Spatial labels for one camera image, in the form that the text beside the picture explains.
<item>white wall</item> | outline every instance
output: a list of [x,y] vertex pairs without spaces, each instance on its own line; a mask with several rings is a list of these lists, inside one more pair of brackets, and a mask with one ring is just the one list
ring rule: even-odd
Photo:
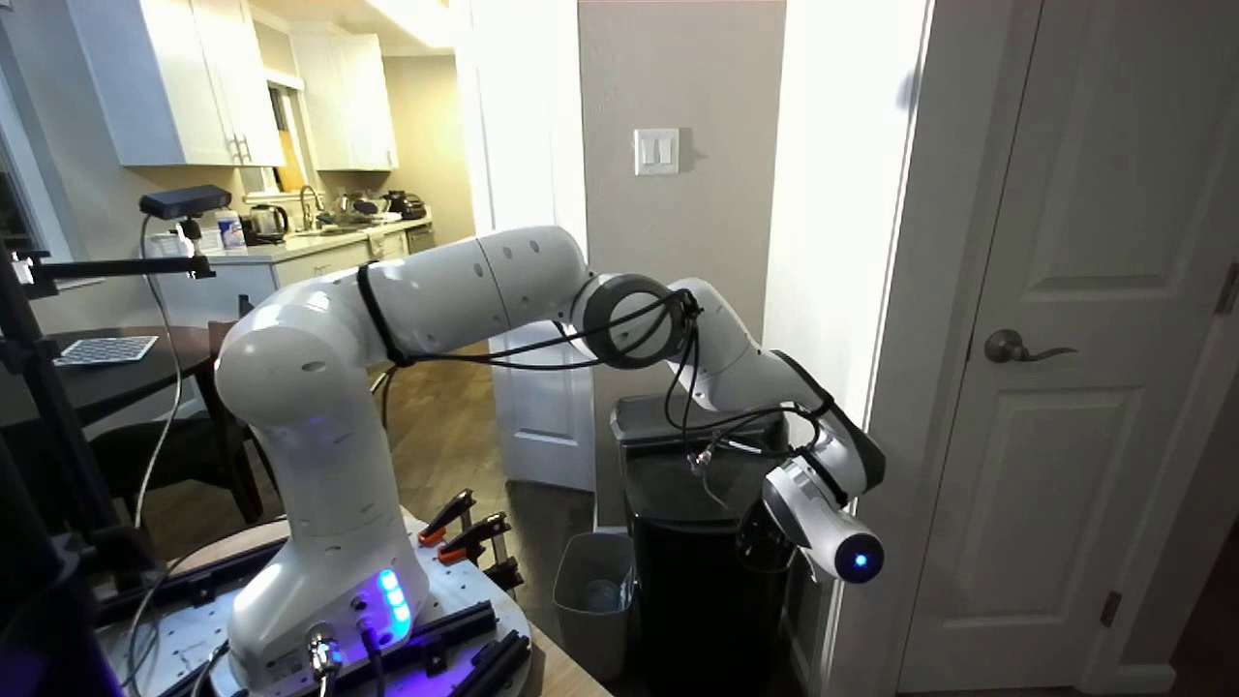
[[[867,422],[925,0],[790,0],[778,93],[767,345],[798,356]],[[794,666],[813,689],[829,670],[829,585],[790,589]]]
[[[600,271],[712,279],[759,333],[782,0],[581,0],[585,213]],[[685,170],[631,174],[631,128],[685,128]],[[670,372],[596,372],[600,523],[623,523],[608,414]]]

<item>white cabinet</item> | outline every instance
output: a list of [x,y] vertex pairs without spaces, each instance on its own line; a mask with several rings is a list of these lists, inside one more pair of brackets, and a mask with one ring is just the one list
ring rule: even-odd
[[283,163],[244,0],[70,0],[124,167]]
[[290,35],[317,170],[391,170],[395,132],[376,35]]

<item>black bin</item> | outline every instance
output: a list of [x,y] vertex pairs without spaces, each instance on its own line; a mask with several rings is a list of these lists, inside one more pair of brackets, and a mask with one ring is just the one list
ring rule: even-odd
[[701,434],[674,434],[662,399],[620,399],[612,430],[627,472],[639,658],[650,693],[763,693],[778,654],[786,569],[747,561],[740,530],[774,461],[716,453],[693,469],[685,453]]

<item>door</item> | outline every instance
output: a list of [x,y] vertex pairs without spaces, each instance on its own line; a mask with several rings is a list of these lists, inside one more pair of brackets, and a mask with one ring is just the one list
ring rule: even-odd
[[[480,232],[558,221],[585,244],[577,4],[472,0],[461,97],[472,221]],[[558,337],[550,321],[492,341],[492,352]],[[519,360],[581,364],[573,349]],[[503,476],[592,492],[592,376],[496,368]]]
[[1042,4],[906,693],[1073,685],[1115,612],[1239,232],[1231,27],[1224,0]]

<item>white robotic arm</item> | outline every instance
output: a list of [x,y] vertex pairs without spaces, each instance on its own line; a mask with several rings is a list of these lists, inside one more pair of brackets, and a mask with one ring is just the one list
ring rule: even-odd
[[[709,283],[592,275],[561,228],[492,232],[287,287],[228,333],[217,387],[263,441],[290,519],[290,542],[232,604],[228,654],[252,693],[298,685],[306,635],[321,627],[399,643],[430,608],[368,395],[372,368],[546,318],[573,325],[600,364],[674,364],[709,410],[809,418],[813,441],[767,476],[767,511],[817,569],[879,573],[875,534],[840,511],[883,480],[879,449],[809,372],[759,349]],[[364,662],[356,635],[341,647],[345,666]]]

